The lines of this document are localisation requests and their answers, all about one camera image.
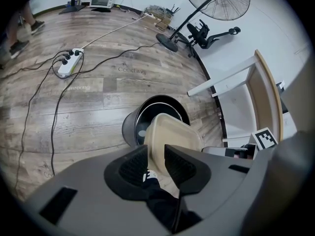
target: trash can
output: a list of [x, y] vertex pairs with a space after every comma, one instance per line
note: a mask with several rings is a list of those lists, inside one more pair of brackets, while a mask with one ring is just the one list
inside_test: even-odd
[[161, 113], [169, 114], [190, 125], [188, 114], [177, 100], [167, 95], [156, 95], [125, 118], [122, 133], [126, 143], [132, 147], [142, 145], [151, 121]]

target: plastic lid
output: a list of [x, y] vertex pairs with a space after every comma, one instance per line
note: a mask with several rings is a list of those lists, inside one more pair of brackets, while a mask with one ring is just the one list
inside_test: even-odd
[[201, 151], [203, 148], [202, 138], [195, 130], [164, 113], [158, 114], [152, 120], [147, 129], [144, 144], [148, 145], [148, 168], [159, 171], [165, 176], [169, 176], [164, 160], [165, 144], [196, 151]]

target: black chair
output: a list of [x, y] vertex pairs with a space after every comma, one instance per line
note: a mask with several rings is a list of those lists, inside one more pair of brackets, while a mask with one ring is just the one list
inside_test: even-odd
[[193, 49], [193, 46], [195, 44], [198, 44], [202, 49], [208, 49], [214, 42], [216, 42], [217, 40], [219, 40], [217, 37], [221, 37], [224, 35], [236, 35], [238, 33], [241, 32], [241, 29], [238, 27], [234, 27], [232, 29], [229, 29], [227, 32], [223, 32], [221, 34], [216, 34], [216, 35], [212, 35], [210, 37], [207, 38], [208, 32], [209, 32], [209, 28], [208, 26], [202, 21], [199, 20], [201, 22], [201, 29], [199, 29], [198, 27], [193, 26], [192, 24], [187, 24], [187, 28], [188, 30], [191, 32], [191, 35], [188, 36], [189, 39], [193, 38], [192, 41], [188, 41], [184, 36], [182, 35], [176, 35], [175, 36], [175, 43], [182, 42], [184, 44], [186, 44], [186, 46], [189, 48], [189, 54], [188, 57], [194, 56], [196, 57], [196, 52]]

